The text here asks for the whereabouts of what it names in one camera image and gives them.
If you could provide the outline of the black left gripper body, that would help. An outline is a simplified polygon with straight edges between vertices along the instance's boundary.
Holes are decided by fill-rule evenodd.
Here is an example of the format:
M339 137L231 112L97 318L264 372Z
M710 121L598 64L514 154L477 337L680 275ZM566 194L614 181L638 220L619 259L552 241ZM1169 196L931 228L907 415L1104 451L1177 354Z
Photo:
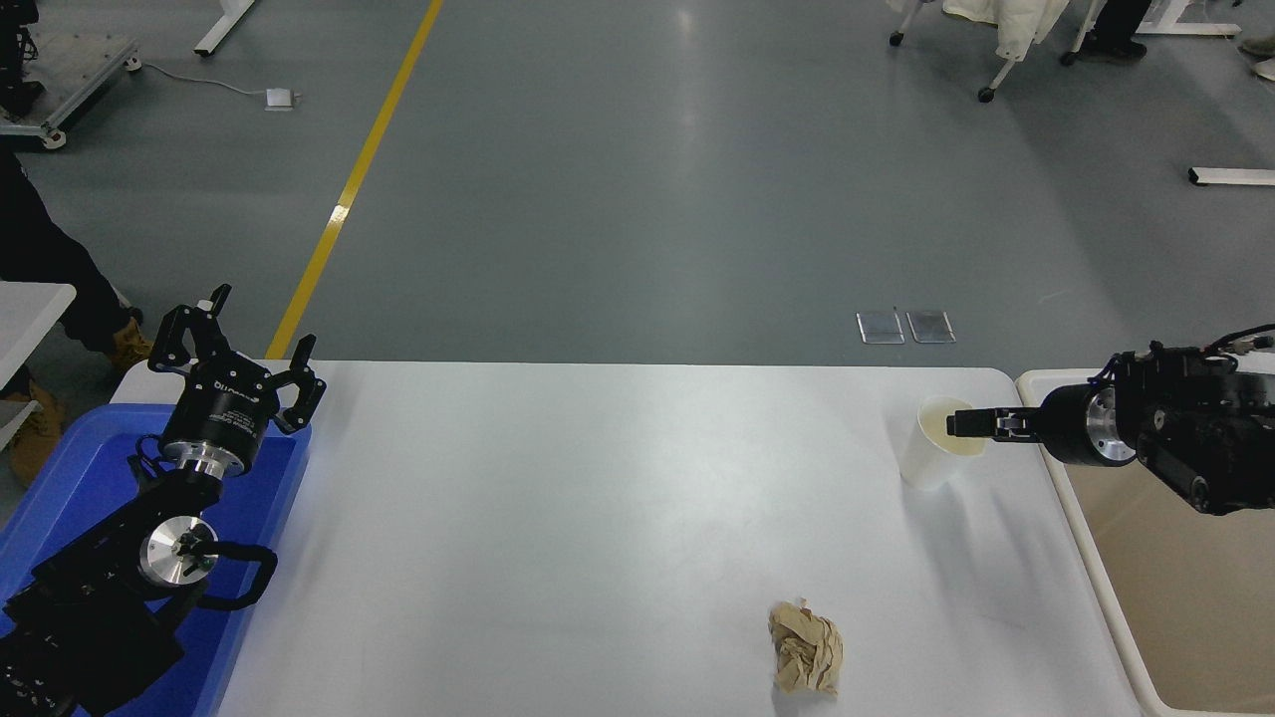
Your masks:
M250 358L209 358L185 376L159 447L173 461L186 447L207 444L237 462L254 462L279 399L270 371Z

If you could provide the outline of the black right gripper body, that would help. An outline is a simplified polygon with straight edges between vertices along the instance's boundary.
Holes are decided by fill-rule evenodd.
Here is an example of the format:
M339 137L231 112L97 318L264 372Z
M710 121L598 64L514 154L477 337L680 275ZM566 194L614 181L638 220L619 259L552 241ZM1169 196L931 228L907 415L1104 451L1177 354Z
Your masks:
M1096 466L1096 448L1088 431L1088 385L1056 387L1040 403L1040 441L1057 461L1071 466Z

